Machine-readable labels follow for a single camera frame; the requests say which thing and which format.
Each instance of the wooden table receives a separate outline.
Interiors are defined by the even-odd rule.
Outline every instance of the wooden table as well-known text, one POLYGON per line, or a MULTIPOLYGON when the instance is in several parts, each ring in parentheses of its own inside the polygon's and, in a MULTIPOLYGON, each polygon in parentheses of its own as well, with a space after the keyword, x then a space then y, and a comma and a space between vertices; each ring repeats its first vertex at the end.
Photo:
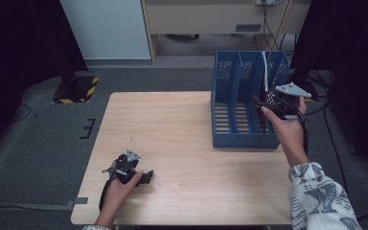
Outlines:
POLYGON ((71 220, 92 224, 111 162, 126 149, 154 170, 118 213, 121 225, 290 224, 282 148, 214 149, 211 92, 111 95, 71 220))

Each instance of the person's right hand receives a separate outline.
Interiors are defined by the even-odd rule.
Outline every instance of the person's right hand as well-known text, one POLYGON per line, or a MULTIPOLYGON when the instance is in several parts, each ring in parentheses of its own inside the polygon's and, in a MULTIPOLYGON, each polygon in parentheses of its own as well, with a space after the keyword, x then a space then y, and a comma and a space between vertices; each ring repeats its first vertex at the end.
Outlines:
MULTIPOLYGON (((307 110, 304 98, 300 97, 299 110, 304 114, 307 110)), ((304 130, 298 120, 281 120, 269 108, 262 107, 262 112, 266 118, 276 128, 277 136, 283 150, 286 154, 287 161, 291 167, 302 163, 310 162, 304 151, 304 130)))

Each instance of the hand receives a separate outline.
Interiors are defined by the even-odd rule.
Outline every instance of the hand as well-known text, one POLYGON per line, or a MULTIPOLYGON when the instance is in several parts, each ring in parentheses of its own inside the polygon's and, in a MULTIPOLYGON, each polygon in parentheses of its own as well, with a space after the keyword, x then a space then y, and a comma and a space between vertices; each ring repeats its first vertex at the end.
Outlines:
MULTIPOLYGON (((301 114, 304 114, 307 110, 304 98, 300 97, 299 101, 299 110, 301 114)), ((288 164, 293 167, 310 162, 304 151, 304 130, 300 122, 298 120, 281 120, 273 111, 266 107, 262 107, 262 112, 276 128, 277 136, 285 151, 288 164)))
MULTIPOLYGON (((112 168, 116 166, 116 161, 113 161, 112 168)), ((103 200, 103 209, 95 222, 95 225, 101 227, 112 228, 113 220, 119 209, 127 200, 127 197, 139 182, 143 172, 135 174, 127 184, 122 184, 118 178, 113 178, 110 183, 105 198, 103 200)))

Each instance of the blue plastic file organizer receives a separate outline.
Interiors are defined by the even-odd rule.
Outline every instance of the blue plastic file organizer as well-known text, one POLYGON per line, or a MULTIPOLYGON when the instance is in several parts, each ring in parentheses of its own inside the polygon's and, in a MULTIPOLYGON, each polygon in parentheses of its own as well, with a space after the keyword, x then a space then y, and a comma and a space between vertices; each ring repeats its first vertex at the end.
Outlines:
MULTIPOLYGON (((286 81, 284 52, 265 52, 270 102, 274 87, 286 81)), ((253 102, 265 75, 261 51, 218 51, 215 58, 211 117, 214 148, 277 149, 273 125, 253 102)))

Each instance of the person's left hand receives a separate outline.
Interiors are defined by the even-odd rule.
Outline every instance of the person's left hand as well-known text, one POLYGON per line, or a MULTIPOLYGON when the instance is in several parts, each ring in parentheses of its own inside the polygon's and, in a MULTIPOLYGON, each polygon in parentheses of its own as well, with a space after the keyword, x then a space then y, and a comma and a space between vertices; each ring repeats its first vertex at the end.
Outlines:
MULTIPOLYGON (((116 161, 113 161, 112 168, 116 166, 116 161)), ((95 225, 111 228, 113 220, 119 209, 127 200, 127 197, 139 182, 143 172, 135 174, 127 184, 121 183, 118 178, 113 178, 105 194, 103 200, 103 208, 95 222, 95 225)))

